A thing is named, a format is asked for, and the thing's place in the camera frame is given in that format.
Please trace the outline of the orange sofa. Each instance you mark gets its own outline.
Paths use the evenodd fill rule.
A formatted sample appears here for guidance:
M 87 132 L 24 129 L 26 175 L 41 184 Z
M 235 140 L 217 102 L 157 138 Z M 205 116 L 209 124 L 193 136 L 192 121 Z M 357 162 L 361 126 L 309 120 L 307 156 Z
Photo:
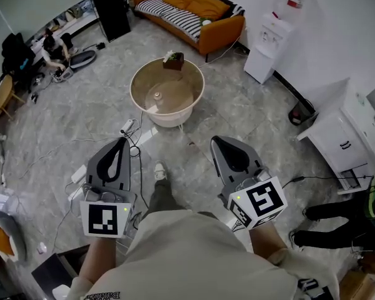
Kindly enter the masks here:
M 134 6 L 136 7 L 140 2 L 144 0 L 133 0 Z M 142 15 L 152 22 L 160 25 L 164 29 L 168 30 L 170 33 L 173 33 L 177 37 L 181 38 L 192 47 L 198 50 L 198 52 L 204 56 L 217 51 L 227 45 L 234 44 L 241 36 L 243 27 L 245 24 L 245 18 L 243 16 L 234 16 L 228 17 L 226 19 L 218 19 L 217 21 L 212 21 L 211 24 L 201 27 L 201 34 L 198 42 L 194 42 L 186 34 L 184 34 L 179 29 L 173 27 L 167 22 L 163 21 L 154 16 L 143 14 L 139 11 L 135 13 Z

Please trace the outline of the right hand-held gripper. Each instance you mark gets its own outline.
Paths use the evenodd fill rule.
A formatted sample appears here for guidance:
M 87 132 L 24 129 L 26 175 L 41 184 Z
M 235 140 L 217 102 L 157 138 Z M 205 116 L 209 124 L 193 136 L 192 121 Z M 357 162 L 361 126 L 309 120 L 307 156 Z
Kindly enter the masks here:
M 246 229 L 275 219 L 287 208 L 279 179 L 261 168 L 263 163 L 253 147 L 228 136 L 213 136 L 210 147 L 217 176 L 224 185 L 230 184 L 219 197 Z

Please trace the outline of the white rounded device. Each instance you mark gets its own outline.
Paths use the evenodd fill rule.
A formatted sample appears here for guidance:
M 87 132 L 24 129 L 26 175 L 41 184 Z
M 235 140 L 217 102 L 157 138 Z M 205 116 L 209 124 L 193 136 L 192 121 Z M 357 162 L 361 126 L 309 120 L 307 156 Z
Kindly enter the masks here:
M 68 297 L 69 291 L 70 291 L 70 287 L 65 284 L 55 287 L 52 290 L 52 295 L 54 297 L 54 300 L 66 300 Z

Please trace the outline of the tall black speaker cabinet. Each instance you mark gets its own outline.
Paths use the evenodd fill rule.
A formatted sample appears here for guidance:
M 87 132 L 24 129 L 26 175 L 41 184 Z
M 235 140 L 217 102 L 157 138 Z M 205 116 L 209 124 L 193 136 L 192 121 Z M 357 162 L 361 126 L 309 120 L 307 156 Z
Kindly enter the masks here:
M 131 31 L 124 0 L 91 0 L 109 42 Z

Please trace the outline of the white cabinet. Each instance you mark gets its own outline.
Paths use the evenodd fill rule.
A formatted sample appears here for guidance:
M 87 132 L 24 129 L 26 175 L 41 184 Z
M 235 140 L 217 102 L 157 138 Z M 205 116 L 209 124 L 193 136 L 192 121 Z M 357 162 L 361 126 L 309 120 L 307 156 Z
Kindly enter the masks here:
M 314 91 L 317 117 L 297 135 L 309 139 L 339 180 L 340 194 L 367 189 L 375 174 L 375 110 L 365 95 L 340 80 Z

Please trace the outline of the round beige table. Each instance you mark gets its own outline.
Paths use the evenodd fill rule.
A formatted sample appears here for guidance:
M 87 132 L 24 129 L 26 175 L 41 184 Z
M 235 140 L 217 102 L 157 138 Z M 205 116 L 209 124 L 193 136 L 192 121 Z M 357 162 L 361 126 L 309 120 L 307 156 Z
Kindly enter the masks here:
M 181 128 L 202 98 L 205 79 L 201 70 L 185 60 L 181 71 L 163 68 L 163 59 L 142 66 L 133 76 L 129 92 L 133 103 L 152 122 L 164 128 Z M 154 98 L 161 93 L 161 99 Z

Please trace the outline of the cardboard box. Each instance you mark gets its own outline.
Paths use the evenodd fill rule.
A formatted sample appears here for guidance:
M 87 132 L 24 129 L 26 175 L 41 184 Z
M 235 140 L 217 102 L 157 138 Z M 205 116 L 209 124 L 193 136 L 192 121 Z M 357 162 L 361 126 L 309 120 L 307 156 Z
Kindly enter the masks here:
M 375 274 L 348 271 L 339 283 L 340 300 L 371 300 L 375 295 Z

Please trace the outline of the black floor bin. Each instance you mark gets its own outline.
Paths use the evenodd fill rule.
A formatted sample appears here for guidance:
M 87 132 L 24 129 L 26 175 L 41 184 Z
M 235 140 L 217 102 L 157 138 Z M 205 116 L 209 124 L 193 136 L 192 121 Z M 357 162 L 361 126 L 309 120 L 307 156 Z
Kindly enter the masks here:
M 303 122 L 313 117 L 315 112 L 316 111 L 312 103 L 305 99 L 304 101 L 298 101 L 290 110 L 288 119 L 294 126 L 299 126 Z

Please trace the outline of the person's dark trouser leg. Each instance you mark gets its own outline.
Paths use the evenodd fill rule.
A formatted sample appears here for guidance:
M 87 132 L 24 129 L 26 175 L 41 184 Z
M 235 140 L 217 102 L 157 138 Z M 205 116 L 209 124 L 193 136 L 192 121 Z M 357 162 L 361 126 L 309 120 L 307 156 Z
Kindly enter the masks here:
M 171 183 L 167 179 L 159 180 L 154 185 L 149 209 L 139 223 L 139 228 L 177 223 L 222 224 L 211 212 L 192 212 L 179 205 L 172 194 Z

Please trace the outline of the person's left forearm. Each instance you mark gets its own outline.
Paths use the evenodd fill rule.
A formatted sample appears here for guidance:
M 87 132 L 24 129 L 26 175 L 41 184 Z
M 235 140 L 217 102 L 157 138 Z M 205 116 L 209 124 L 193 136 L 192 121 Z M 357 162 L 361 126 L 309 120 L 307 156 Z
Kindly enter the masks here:
M 97 237 L 90 245 L 79 277 L 96 283 L 101 276 L 116 267 L 116 240 Z

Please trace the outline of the long white counter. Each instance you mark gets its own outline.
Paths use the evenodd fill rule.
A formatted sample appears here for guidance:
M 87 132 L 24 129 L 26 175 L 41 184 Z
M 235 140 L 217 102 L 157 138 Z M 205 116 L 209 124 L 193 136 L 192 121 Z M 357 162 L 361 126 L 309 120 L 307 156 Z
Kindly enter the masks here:
M 96 10 L 91 0 L 82 0 L 57 15 L 27 41 L 27 45 L 35 54 L 34 63 L 43 58 L 41 52 L 43 50 L 44 33 L 46 28 L 52 31 L 54 37 L 61 37 L 66 33 L 73 36 L 97 20 Z

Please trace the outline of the wooden chair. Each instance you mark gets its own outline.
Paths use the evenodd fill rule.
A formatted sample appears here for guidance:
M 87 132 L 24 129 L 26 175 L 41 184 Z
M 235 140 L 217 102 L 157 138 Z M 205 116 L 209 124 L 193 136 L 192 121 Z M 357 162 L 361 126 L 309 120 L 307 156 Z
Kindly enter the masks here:
M 10 121 L 13 120 L 13 117 L 6 110 L 6 106 L 9 104 L 11 99 L 16 99 L 21 104 L 26 103 L 23 99 L 15 94 L 13 78 L 9 74 L 7 74 L 0 84 L 0 117 L 2 114 L 5 114 Z

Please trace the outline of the small potted plant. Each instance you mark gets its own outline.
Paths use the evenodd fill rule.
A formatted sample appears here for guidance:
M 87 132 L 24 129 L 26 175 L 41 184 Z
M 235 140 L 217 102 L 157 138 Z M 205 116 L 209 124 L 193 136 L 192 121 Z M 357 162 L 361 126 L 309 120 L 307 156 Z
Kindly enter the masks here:
M 184 54 L 182 52 L 168 51 L 163 58 L 164 69 L 181 71 L 184 64 Z

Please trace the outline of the person's right forearm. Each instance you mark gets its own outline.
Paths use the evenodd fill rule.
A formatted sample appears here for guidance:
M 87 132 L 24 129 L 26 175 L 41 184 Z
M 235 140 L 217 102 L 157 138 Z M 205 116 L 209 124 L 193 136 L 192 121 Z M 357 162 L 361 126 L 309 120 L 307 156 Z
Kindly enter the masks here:
M 249 230 L 249 236 L 253 253 L 264 259 L 287 248 L 272 221 L 252 228 Z

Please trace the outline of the black office chair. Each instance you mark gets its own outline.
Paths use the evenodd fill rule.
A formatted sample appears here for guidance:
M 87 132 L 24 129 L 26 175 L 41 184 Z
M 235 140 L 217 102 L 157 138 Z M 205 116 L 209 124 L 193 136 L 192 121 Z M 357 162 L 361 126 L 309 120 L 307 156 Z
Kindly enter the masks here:
M 11 33 L 2 42 L 2 73 L 10 75 L 12 81 L 24 81 L 31 77 L 35 53 L 23 41 L 21 33 Z

